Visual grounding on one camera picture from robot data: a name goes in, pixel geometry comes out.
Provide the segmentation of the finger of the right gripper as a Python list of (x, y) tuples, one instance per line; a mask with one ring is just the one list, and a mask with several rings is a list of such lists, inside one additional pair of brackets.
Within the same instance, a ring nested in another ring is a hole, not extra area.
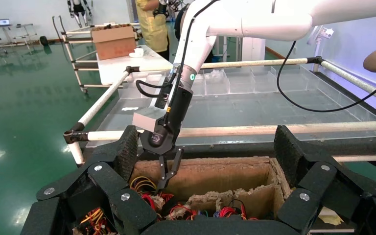
[(162, 190), (166, 188), (168, 184), (168, 180), (169, 180), (166, 159), (162, 155), (159, 156), (159, 164), (160, 164), (160, 178), (157, 183), (157, 190)]
[(164, 166), (165, 166), (164, 188), (167, 187), (170, 179), (177, 175), (179, 167), (180, 167), (181, 160), (183, 158), (183, 154), (184, 154), (183, 148), (179, 148), (176, 151), (171, 170), (168, 170), (167, 164), (164, 164)]

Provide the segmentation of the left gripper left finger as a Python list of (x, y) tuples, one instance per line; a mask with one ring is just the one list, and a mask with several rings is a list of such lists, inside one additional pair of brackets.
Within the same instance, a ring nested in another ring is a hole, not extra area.
[(139, 235), (156, 222), (156, 212), (128, 183), (137, 161), (138, 132), (129, 125), (118, 141), (98, 146), (90, 159), (36, 194), (21, 233), (70, 235), (100, 208), (113, 230)]

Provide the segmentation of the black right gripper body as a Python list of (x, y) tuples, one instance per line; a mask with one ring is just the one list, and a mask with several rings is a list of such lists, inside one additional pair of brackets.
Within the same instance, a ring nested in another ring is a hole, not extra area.
[(147, 127), (142, 127), (144, 131), (140, 134), (145, 151), (163, 155), (175, 147), (192, 95), (190, 88), (179, 87), (167, 118), (165, 118), (167, 112), (157, 107), (153, 107), (158, 113), (156, 116), (142, 117), (142, 120), (148, 122)]

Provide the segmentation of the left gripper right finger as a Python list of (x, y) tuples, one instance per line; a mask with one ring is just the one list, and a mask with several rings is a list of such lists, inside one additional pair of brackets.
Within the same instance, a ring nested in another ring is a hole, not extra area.
[(278, 219), (305, 235), (322, 208), (355, 225), (357, 235), (376, 235), (376, 182), (340, 165), (327, 151), (276, 128), (275, 157), (293, 188)]

